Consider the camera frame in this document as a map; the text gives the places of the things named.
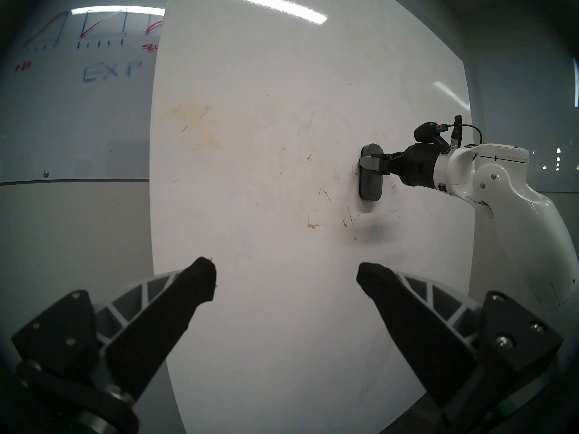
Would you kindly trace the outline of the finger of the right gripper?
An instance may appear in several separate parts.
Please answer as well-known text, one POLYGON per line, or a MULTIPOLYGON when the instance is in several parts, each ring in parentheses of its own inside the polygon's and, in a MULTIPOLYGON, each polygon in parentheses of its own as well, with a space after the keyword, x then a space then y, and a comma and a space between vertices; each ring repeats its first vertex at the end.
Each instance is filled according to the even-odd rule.
POLYGON ((390 175, 394 172, 395 164, 403 163, 405 158, 404 152, 392 154, 373 153, 370 156, 360 158, 360 167, 376 175, 390 175))

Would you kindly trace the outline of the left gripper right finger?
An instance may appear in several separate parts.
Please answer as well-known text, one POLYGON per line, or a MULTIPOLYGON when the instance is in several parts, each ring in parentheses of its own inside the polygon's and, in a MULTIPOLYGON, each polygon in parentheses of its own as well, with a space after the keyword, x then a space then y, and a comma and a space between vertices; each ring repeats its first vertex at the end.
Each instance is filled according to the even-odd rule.
POLYGON ((512 297, 482 305, 438 281, 362 262, 356 281, 439 410, 436 427, 497 427, 555 362, 563 337, 512 297))

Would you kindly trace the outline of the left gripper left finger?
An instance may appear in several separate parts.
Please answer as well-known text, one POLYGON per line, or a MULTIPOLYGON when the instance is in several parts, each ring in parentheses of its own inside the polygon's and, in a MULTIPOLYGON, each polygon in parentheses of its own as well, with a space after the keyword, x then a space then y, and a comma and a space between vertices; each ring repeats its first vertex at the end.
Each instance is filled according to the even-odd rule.
POLYGON ((21 357, 16 373, 29 387, 74 395, 117 390, 136 401, 215 289, 215 264, 199 257, 101 304, 73 290, 12 337, 21 357))

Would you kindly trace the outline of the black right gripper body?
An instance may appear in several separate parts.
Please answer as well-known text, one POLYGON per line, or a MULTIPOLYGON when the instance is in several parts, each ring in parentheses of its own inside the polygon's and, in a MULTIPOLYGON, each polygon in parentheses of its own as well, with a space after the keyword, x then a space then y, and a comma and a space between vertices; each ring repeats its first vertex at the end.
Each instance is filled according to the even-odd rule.
POLYGON ((388 172, 399 176, 406 186, 435 188, 434 167, 441 151, 435 144, 416 143, 404 152, 392 154, 388 172))

